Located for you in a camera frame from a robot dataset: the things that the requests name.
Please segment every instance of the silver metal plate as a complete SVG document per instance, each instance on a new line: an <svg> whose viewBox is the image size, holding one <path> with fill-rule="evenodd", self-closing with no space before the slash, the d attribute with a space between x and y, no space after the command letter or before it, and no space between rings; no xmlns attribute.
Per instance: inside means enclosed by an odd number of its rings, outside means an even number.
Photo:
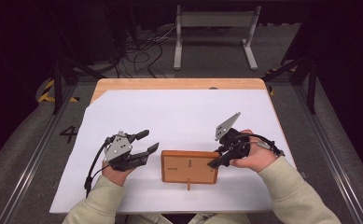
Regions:
<svg viewBox="0 0 363 224"><path fill-rule="evenodd" d="M224 136L234 124L234 122L239 118L240 112L237 112L235 115L230 117L229 119L225 120L220 125L216 126L216 141L218 141L222 136Z"/></svg>
<svg viewBox="0 0 363 224"><path fill-rule="evenodd" d="M116 157L121 156L130 150L132 150L132 146L126 137L126 134L123 131L119 131L118 134L115 135L111 147L105 150L105 161L114 160Z"/></svg>

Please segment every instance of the wooden box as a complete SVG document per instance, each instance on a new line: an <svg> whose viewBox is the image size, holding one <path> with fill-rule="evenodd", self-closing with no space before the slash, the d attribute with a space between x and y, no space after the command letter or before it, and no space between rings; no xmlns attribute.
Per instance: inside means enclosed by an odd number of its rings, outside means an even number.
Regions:
<svg viewBox="0 0 363 224"><path fill-rule="evenodd" d="M161 179L167 183L215 184L218 169L207 165L218 158L217 152L163 150Z"/></svg>

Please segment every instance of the white board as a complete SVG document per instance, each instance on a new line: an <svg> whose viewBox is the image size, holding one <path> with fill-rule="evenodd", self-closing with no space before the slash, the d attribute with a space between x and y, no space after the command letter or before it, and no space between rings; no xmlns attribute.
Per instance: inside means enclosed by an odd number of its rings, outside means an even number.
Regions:
<svg viewBox="0 0 363 224"><path fill-rule="evenodd" d="M77 140L50 208L68 213L85 198L83 185L94 156L108 136L139 133L149 136L133 142L132 154L160 142L159 149L126 180L119 213L246 212L270 210L271 199L261 178L249 169L221 166L215 185L163 183L164 149L214 151L216 126L237 112L232 128L275 141L295 167L280 123L265 90L141 90L107 91L84 115ZM101 168L102 153L94 171Z"/></svg>

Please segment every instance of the light wooden surface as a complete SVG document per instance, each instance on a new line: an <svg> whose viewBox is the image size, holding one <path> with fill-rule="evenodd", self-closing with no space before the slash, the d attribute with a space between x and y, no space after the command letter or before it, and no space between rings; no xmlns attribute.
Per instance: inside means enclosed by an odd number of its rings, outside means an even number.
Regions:
<svg viewBox="0 0 363 224"><path fill-rule="evenodd" d="M103 78L97 82L91 103L111 90L266 90L260 78Z"/></svg>

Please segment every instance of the wire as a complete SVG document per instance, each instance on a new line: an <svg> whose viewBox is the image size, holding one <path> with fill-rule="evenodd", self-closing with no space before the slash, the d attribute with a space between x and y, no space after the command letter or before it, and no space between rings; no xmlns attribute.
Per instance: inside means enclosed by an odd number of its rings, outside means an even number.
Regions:
<svg viewBox="0 0 363 224"><path fill-rule="evenodd" d="M94 179L94 177L95 177L97 174L99 174L99 172L103 171L103 170L104 170L105 168L107 168L108 166L109 166L109 164L108 164L107 166L103 167L102 169L98 170L98 171L94 174L94 176L92 177L92 179Z"/></svg>

